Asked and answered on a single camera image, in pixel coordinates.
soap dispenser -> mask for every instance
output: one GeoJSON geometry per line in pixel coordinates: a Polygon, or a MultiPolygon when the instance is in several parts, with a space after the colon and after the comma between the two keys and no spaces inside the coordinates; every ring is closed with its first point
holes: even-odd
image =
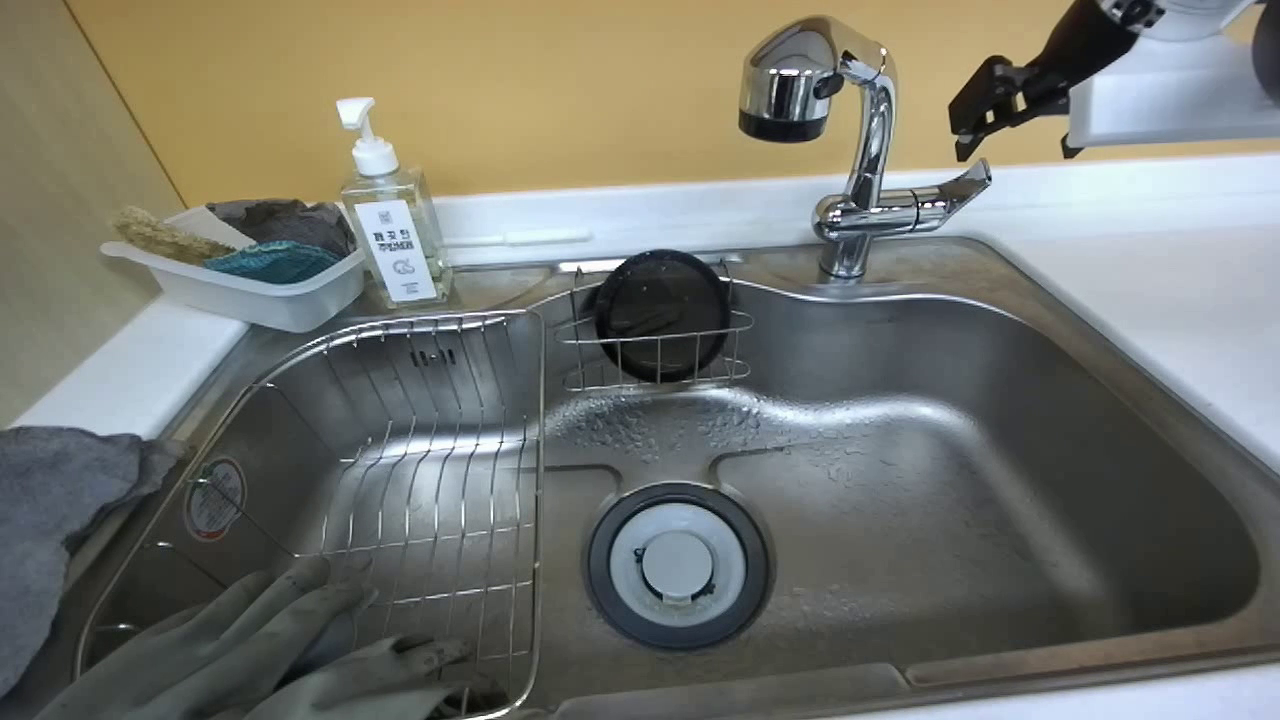
{"type": "Polygon", "coordinates": [[[388,308],[449,299],[450,269],[434,209],[418,175],[402,172],[394,148],[371,133],[371,105],[371,94],[335,99],[338,122],[357,133],[357,175],[338,192],[343,214],[388,308]]]}

bottle label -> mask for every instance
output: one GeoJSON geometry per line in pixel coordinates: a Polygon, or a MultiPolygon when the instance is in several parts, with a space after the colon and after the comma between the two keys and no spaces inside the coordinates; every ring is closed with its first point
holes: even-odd
{"type": "Polygon", "coordinates": [[[402,199],[357,205],[358,237],[369,257],[388,285],[390,303],[434,299],[431,269],[422,239],[417,237],[412,213],[402,199]]]}

white countertop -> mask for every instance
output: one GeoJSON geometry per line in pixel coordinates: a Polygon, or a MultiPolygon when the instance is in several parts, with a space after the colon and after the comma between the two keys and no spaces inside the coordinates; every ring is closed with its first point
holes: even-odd
{"type": "MultiPolygon", "coordinates": [[[[822,181],[440,199],[465,262],[809,239],[822,181]]],[[[1280,157],[997,167],[946,231],[1008,246],[1179,394],[1280,469],[1280,157]]],[[[245,325],[155,299],[20,423],[155,437],[245,325]]],[[[890,716],[1276,716],[1280,662],[890,716]]]]}

pump bottle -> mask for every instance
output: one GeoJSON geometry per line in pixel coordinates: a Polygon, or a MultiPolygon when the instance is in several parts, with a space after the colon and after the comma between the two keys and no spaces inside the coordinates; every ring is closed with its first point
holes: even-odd
{"type": "Polygon", "coordinates": [[[357,175],[338,192],[343,214],[358,237],[376,299],[383,308],[434,303],[450,294],[450,269],[434,209],[418,175],[402,172],[394,148],[371,133],[371,94],[335,99],[335,117],[357,133],[357,175]]]}

drain ring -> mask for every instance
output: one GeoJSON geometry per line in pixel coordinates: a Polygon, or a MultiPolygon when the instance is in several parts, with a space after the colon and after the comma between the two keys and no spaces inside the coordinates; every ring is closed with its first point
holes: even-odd
{"type": "Polygon", "coordinates": [[[597,518],[588,590],[635,644],[713,647],[762,606],[769,549],[734,498],[698,482],[651,482],[597,518]]]}

